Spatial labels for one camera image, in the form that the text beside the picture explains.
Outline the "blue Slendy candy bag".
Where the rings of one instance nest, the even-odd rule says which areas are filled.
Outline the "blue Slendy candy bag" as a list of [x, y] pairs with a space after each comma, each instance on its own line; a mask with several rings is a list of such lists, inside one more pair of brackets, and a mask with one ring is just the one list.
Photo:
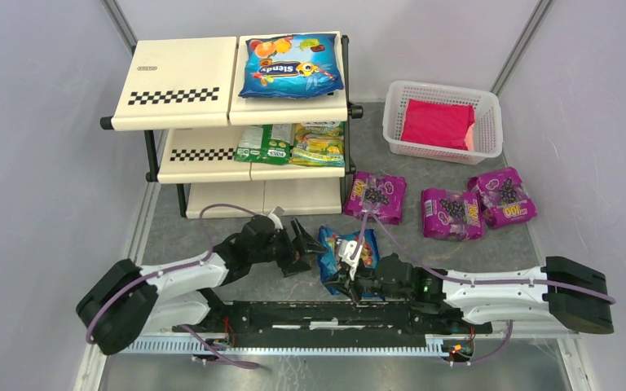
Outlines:
[[337, 34], [297, 33], [245, 41], [241, 98], [310, 99], [344, 89]]

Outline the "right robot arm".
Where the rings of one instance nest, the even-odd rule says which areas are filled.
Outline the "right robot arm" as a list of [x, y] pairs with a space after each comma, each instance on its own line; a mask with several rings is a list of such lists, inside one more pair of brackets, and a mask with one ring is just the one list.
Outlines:
[[392, 253], [368, 268], [342, 263], [324, 286], [358, 302], [365, 296], [407, 301], [449, 334], [455, 323], [557, 321], [573, 332], [614, 332], [606, 276], [566, 257], [504, 273], [429, 269]]

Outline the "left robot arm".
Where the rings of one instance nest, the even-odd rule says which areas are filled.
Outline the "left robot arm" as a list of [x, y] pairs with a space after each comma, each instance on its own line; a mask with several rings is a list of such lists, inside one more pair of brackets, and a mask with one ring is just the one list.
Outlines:
[[290, 224], [257, 214], [198, 256], [147, 267], [116, 262], [76, 306], [86, 341], [113, 355], [143, 334], [219, 316], [224, 304], [214, 289], [245, 277], [255, 264], [274, 262], [285, 277], [308, 271], [311, 259], [327, 250], [296, 218]]

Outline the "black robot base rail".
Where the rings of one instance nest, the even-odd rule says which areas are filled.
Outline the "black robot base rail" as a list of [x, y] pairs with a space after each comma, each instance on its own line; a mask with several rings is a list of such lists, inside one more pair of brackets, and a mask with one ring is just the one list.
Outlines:
[[492, 333], [458, 310], [439, 311], [406, 301], [233, 301], [198, 324], [142, 334], [132, 353], [188, 353], [214, 359], [205, 345], [227, 355], [424, 356], [446, 358], [458, 344]]

